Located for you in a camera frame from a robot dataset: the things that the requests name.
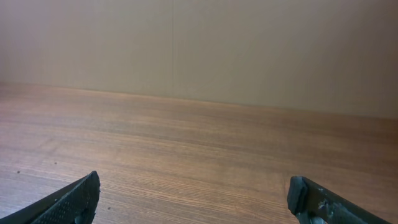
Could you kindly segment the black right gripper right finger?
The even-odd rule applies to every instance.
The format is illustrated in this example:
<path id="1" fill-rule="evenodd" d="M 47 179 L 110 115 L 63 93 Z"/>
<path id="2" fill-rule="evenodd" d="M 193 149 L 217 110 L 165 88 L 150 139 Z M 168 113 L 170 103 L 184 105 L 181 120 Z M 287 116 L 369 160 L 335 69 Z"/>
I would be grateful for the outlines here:
<path id="1" fill-rule="evenodd" d="M 290 178 L 287 204 L 300 224 L 389 224 L 303 176 Z"/>

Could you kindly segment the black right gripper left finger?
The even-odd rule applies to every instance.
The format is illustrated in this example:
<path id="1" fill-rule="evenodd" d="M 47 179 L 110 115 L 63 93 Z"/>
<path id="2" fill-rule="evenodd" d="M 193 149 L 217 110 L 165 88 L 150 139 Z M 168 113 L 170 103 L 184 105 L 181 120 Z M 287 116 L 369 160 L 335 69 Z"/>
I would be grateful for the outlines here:
<path id="1" fill-rule="evenodd" d="M 1 224 L 91 224 L 100 199 L 93 171 L 72 184 L 4 218 Z"/>

